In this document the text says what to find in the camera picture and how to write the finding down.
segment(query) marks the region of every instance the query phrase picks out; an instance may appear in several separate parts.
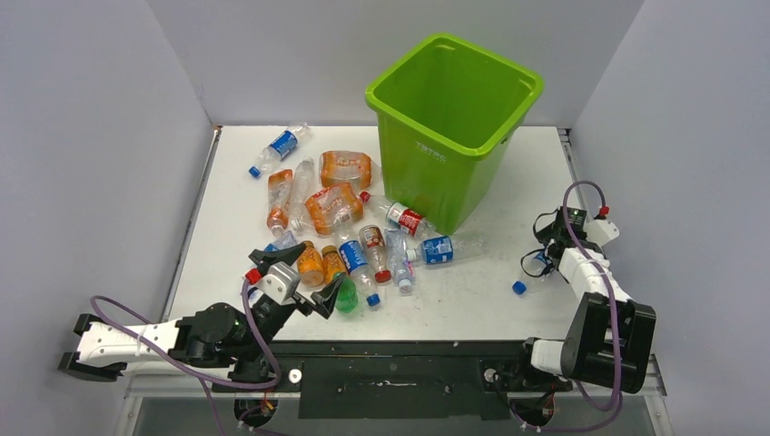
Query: screw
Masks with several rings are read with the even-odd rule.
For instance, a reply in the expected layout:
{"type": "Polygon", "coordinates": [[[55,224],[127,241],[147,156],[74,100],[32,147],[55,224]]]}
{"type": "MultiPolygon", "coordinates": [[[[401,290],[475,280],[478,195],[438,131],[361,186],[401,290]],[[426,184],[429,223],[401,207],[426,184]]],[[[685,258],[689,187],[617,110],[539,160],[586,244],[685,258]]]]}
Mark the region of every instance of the screw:
{"type": "Polygon", "coordinates": [[[289,382],[297,384],[300,380],[302,380],[302,371],[296,369],[289,371],[289,382]]]}
{"type": "Polygon", "coordinates": [[[492,383],[492,382],[495,381],[495,376],[497,374],[498,374],[497,371],[495,371],[495,370],[493,370],[491,368],[488,368],[486,371],[484,371],[484,380],[486,380],[487,382],[492,383]]]}

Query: red connector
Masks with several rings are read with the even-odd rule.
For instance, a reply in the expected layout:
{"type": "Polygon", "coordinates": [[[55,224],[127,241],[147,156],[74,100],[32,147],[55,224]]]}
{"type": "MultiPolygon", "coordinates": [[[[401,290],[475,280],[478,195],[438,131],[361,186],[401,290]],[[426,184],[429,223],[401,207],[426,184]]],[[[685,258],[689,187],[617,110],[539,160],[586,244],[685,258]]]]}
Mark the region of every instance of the red connector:
{"type": "Polygon", "coordinates": [[[262,278],[262,274],[260,274],[259,271],[257,271],[256,268],[251,268],[246,274],[244,274],[246,277],[246,280],[249,281],[249,284],[257,284],[257,282],[262,278]]]}

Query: red bottle label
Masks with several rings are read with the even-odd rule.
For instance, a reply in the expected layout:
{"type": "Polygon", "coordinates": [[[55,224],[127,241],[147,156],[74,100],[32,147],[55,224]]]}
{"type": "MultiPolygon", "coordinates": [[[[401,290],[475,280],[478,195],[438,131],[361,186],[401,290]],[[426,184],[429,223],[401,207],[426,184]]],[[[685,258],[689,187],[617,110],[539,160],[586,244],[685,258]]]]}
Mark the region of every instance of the red bottle label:
{"type": "Polygon", "coordinates": [[[380,246],[380,247],[385,246],[385,240],[382,238],[382,232],[380,232],[380,227],[376,225],[371,225],[371,226],[362,228],[361,239],[364,245],[366,245],[366,248],[371,248],[376,246],[380,246]]]}
{"type": "Polygon", "coordinates": [[[414,233],[417,231],[417,226],[420,225],[420,221],[422,221],[422,215],[411,209],[407,209],[399,217],[399,225],[401,228],[412,236],[414,236],[414,233]]]}

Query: bin rim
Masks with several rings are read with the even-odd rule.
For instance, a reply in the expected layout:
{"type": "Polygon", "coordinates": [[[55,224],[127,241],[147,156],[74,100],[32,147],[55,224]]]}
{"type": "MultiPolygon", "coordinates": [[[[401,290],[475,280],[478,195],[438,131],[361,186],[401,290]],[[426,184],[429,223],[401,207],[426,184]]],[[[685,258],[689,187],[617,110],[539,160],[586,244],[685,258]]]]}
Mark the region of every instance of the bin rim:
{"type": "Polygon", "coordinates": [[[517,64],[499,54],[491,52],[479,45],[475,45],[470,41],[466,41],[458,36],[448,34],[448,33],[438,33],[438,34],[430,35],[427,38],[425,38],[421,43],[419,43],[414,48],[409,50],[398,61],[396,61],[393,65],[388,67],[388,69],[382,72],[380,76],[374,79],[374,81],[371,82],[369,86],[366,87],[366,104],[373,111],[380,114],[387,114],[389,116],[392,116],[397,120],[399,120],[400,122],[406,124],[410,128],[415,129],[427,135],[431,140],[436,141],[438,143],[445,144],[450,149],[454,150],[459,154],[462,154],[468,157],[482,158],[486,156],[489,152],[491,152],[495,148],[495,145],[498,144],[499,139],[495,139],[495,138],[502,138],[505,134],[510,132],[513,129],[513,127],[517,124],[517,122],[522,118],[522,116],[529,110],[529,108],[532,107],[532,105],[538,100],[540,95],[543,93],[543,87],[544,87],[543,78],[540,76],[540,74],[530,70],[526,66],[517,64]],[[431,45],[437,39],[449,39],[450,41],[456,44],[465,45],[467,48],[480,52],[483,55],[497,62],[505,64],[513,69],[519,70],[521,73],[534,79],[533,82],[535,85],[532,87],[527,97],[525,97],[524,100],[521,102],[519,107],[517,107],[516,110],[513,111],[513,113],[511,113],[511,115],[508,116],[506,121],[503,122],[500,125],[500,127],[490,135],[487,141],[479,147],[470,148],[470,147],[461,145],[449,139],[448,137],[444,136],[443,134],[440,134],[434,131],[433,129],[430,129],[425,124],[421,124],[414,121],[413,119],[409,118],[408,116],[406,116],[401,111],[394,108],[393,106],[389,104],[385,104],[374,95],[374,91],[377,89],[378,86],[380,86],[380,84],[382,84],[382,82],[385,79],[387,79],[396,70],[398,70],[404,64],[406,64],[406,62],[410,60],[412,56],[416,55],[418,52],[425,49],[427,46],[431,45]]]}

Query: green bottle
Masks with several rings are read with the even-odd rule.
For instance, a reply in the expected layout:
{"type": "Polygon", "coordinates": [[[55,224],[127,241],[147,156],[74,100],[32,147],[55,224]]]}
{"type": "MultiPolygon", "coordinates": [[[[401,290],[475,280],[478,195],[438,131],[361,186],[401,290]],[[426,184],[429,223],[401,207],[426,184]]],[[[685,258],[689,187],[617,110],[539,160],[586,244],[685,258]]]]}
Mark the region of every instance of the green bottle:
{"type": "MultiPolygon", "coordinates": [[[[334,274],[334,277],[340,274],[344,274],[344,272],[337,272],[334,274]]],[[[349,313],[356,308],[358,303],[359,296],[356,293],[356,283],[350,277],[345,277],[345,281],[340,286],[340,291],[337,292],[337,302],[334,303],[334,307],[342,313],[349,313]]]]}

